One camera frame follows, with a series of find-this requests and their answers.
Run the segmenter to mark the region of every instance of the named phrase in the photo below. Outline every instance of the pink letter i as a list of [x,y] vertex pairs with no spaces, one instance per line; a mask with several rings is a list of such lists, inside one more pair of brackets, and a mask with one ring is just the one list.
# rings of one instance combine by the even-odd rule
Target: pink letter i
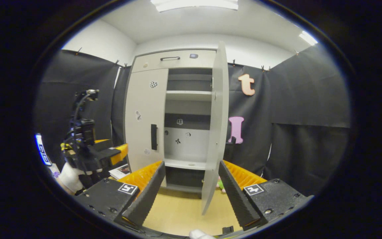
[[243,117],[229,117],[228,119],[231,122],[231,138],[228,142],[232,142],[232,136],[234,136],[237,140],[235,144],[241,144],[243,139],[241,138],[241,123],[244,121]]

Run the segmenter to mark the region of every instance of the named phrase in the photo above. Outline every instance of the wooden floor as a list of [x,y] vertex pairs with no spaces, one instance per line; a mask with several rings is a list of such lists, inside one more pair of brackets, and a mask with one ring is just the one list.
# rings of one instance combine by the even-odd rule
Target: wooden floor
[[242,230],[226,194],[216,189],[206,215],[201,215],[198,194],[160,189],[153,207],[144,221],[144,227],[164,233],[188,236],[194,229],[215,236],[222,234],[222,227],[234,226]]

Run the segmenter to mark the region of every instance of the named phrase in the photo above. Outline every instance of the clip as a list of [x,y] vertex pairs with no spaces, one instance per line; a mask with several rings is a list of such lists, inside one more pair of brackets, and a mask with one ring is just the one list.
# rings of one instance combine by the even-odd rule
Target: clip
[[81,51],[82,47],[76,52],[75,56],[77,56],[79,54],[79,52]]

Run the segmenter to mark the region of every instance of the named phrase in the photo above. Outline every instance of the black fabric backdrop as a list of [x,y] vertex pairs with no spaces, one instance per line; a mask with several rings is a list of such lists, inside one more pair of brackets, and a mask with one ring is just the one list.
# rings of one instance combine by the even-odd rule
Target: black fabric backdrop
[[99,89],[97,101],[87,101],[82,117],[95,121],[96,139],[112,139],[113,88],[119,66],[84,53],[61,50],[42,76],[35,105],[35,128],[50,160],[61,170],[60,144],[69,130],[75,92]]
[[[329,54],[314,45],[270,71],[232,64],[228,71],[229,117],[244,118],[244,141],[230,161],[317,194],[340,162],[350,127],[346,79]],[[252,96],[241,90],[243,74],[254,79]]]
[[125,140],[123,139],[123,109],[125,107],[126,84],[130,71],[130,66],[121,68],[113,92],[111,121],[113,127],[114,145],[122,145],[125,143]]
[[[261,175],[269,154],[271,141],[271,92],[270,82],[261,69],[228,64],[229,72],[229,114],[228,117],[243,117],[241,123],[241,144],[235,144],[232,162],[257,175]],[[238,77],[249,74],[254,79],[252,96],[245,95]],[[231,136],[231,122],[228,122],[227,140]]]

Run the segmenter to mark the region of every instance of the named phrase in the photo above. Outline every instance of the plush toy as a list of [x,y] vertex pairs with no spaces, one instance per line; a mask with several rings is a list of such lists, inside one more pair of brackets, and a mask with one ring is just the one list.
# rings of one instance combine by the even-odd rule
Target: plush toy
[[222,181],[220,180],[220,177],[218,177],[218,183],[216,184],[216,187],[222,189],[222,192],[223,192],[223,193],[226,192],[226,191],[225,191],[225,187],[223,186],[223,183],[222,183]]

